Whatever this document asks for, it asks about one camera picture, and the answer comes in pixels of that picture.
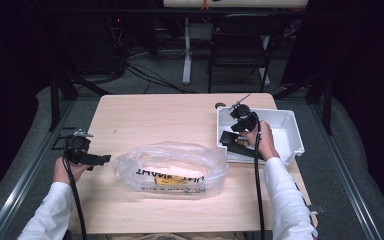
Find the human hand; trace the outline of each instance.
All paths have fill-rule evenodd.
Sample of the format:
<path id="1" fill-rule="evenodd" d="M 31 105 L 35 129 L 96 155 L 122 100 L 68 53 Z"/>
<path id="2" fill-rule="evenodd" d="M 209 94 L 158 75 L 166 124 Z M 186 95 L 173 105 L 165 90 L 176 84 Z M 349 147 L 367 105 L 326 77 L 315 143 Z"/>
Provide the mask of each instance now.
<path id="1" fill-rule="evenodd" d="M 67 170 L 65 170 L 63 161 L 62 157 L 60 157 L 55 162 L 54 182 L 62 182 L 70 185 L 70 178 L 68 177 Z M 90 165 L 74 164 L 70 162 L 71 172 L 73 173 L 74 180 L 76 180 L 76 182 L 80 179 L 83 172 L 90 167 Z"/>
<path id="2" fill-rule="evenodd" d="M 260 121 L 261 125 L 261 134 L 260 134 L 260 144 L 258 146 L 258 151 L 260 151 L 264 160 L 269 160 L 272 157 L 280 157 L 276 148 L 274 147 L 273 133 L 270 128 L 270 125 L 265 121 Z M 255 126 L 254 130 L 251 132 L 241 132 L 241 135 L 246 137 L 249 143 L 252 146 L 255 146 L 255 140 L 257 138 L 258 127 Z"/>

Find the white shirt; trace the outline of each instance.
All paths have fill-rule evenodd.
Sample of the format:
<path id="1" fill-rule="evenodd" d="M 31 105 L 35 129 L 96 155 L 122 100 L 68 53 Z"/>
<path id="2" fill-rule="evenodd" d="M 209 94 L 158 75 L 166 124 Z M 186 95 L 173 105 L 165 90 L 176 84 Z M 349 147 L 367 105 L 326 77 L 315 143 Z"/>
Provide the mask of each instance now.
<path id="1" fill-rule="evenodd" d="M 273 239 L 312 240 L 313 236 L 317 237 L 302 194 L 279 158 L 271 158 L 266 162 L 263 178 L 272 204 Z M 53 183 L 18 239 L 62 239 L 74 207 L 71 187 L 65 183 Z"/>

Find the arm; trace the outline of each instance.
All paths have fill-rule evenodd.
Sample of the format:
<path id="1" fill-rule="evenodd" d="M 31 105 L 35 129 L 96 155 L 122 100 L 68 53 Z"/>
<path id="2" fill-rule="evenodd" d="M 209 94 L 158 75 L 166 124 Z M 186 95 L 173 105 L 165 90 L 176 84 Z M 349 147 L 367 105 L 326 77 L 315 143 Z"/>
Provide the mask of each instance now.
<path id="1" fill-rule="evenodd" d="M 90 167 L 70 164 L 76 181 Z M 24 227 L 18 239 L 62 239 L 64 237 L 75 203 L 62 158 L 57 159 L 55 163 L 53 181 L 48 195 Z"/>
<path id="2" fill-rule="evenodd" d="M 273 239 L 315 239 L 318 233 L 310 223 L 310 211 L 294 179 L 279 158 L 270 125 L 264 121 L 260 124 L 258 149 L 266 160 L 263 177 L 272 204 Z M 241 134 L 252 145 L 255 144 L 257 128 Z"/>

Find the clear plastic bag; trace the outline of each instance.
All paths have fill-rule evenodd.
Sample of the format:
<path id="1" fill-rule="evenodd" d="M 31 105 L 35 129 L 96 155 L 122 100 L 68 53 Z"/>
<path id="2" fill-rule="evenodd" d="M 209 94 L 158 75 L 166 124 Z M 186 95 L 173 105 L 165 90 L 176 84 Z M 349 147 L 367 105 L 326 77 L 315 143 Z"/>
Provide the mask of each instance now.
<path id="1" fill-rule="evenodd" d="M 178 142 L 135 148 L 119 156 L 113 169 L 136 191 L 176 195 L 218 194 L 228 174 L 223 149 Z"/>

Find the white container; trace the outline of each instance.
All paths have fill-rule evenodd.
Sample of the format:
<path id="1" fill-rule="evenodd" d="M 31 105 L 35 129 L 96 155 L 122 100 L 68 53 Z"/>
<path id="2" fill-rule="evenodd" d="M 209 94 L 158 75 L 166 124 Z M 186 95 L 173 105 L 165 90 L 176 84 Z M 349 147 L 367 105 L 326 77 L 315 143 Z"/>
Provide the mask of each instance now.
<path id="1" fill-rule="evenodd" d="M 220 143 L 220 137 L 223 131 L 233 132 L 231 126 L 237 121 L 230 113 L 233 109 L 229 107 L 217 108 L 217 146 L 227 148 Z M 252 112 L 257 113 L 260 120 L 266 121 L 272 128 L 274 145 L 279 152 L 280 159 L 285 165 L 289 165 L 295 156 L 301 156 L 304 153 L 301 135 L 295 120 L 294 112 L 288 110 L 255 109 Z M 228 162 L 253 163 L 252 157 L 241 154 L 227 152 Z"/>

